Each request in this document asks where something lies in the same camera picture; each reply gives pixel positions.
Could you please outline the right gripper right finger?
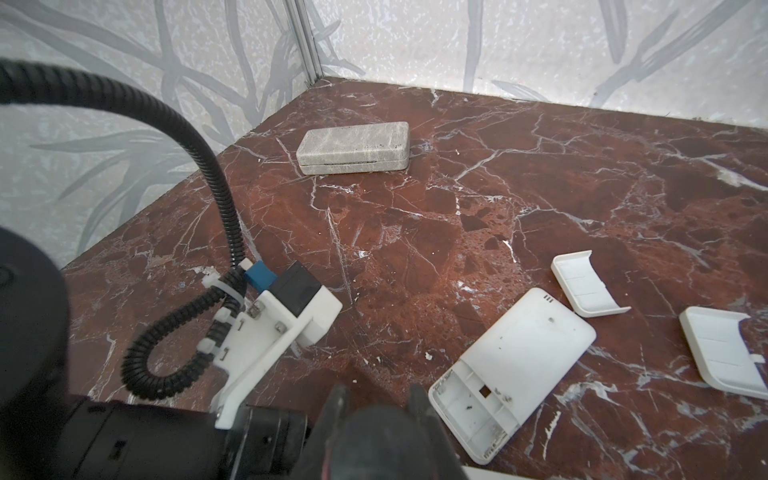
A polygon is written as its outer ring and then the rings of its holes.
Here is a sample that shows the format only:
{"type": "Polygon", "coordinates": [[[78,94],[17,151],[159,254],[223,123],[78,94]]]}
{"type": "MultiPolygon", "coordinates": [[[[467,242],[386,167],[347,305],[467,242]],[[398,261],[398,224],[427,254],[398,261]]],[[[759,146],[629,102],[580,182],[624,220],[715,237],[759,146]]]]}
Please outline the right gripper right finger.
{"type": "Polygon", "coordinates": [[[432,407],[423,386],[412,384],[408,391],[407,411],[424,433],[433,479],[463,479],[460,459],[446,434],[442,420],[432,407]]]}

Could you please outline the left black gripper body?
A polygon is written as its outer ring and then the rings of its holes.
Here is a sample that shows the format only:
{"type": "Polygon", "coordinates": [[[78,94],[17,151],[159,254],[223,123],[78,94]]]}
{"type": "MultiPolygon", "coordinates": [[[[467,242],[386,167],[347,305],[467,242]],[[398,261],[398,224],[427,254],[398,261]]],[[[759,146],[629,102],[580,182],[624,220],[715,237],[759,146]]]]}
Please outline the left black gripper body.
{"type": "Polygon", "coordinates": [[[243,405],[226,437],[225,479],[286,479],[311,424],[299,411],[243,405]]]}

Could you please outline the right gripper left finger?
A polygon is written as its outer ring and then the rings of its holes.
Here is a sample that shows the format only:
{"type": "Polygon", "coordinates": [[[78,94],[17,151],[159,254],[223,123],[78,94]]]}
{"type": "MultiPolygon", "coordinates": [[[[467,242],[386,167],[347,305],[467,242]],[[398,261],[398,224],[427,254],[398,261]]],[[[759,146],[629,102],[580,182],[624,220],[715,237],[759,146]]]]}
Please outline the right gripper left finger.
{"type": "Polygon", "coordinates": [[[341,384],[335,385],[323,405],[302,454],[289,475],[291,480],[327,478],[326,459],[330,451],[330,442],[350,411],[349,389],[341,384]]]}

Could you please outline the white remote control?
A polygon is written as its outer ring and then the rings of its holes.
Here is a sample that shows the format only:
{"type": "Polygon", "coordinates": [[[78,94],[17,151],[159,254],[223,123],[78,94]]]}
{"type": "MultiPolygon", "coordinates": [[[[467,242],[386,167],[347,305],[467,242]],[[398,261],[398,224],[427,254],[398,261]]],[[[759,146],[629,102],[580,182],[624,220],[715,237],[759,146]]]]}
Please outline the white remote control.
{"type": "Polygon", "coordinates": [[[527,477],[505,474],[471,466],[463,466],[463,471],[469,480],[532,480],[531,478],[527,477]]]}
{"type": "Polygon", "coordinates": [[[477,464],[490,463],[596,340],[541,288],[526,292],[428,390],[477,464]]]}

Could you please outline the white battery cover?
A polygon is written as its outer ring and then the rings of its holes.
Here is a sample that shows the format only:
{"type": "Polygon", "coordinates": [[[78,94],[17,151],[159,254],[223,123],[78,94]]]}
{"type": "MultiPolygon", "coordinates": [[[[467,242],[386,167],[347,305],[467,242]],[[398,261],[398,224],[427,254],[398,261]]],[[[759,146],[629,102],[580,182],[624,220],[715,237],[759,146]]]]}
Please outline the white battery cover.
{"type": "Polygon", "coordinates": [[[679,320],[702,379],[712,388],[767,399],[767,384],[758,369],[762,354],[750,352],[740,333],[745,313],[691,306],[679,320]]]}
{"type": "Polygon", "coordinates": [[[606,317],[626,313],[609,293],[591,263],[591,250],[557,255],[551,270],[572,309],[583,318],[606,317]]]}

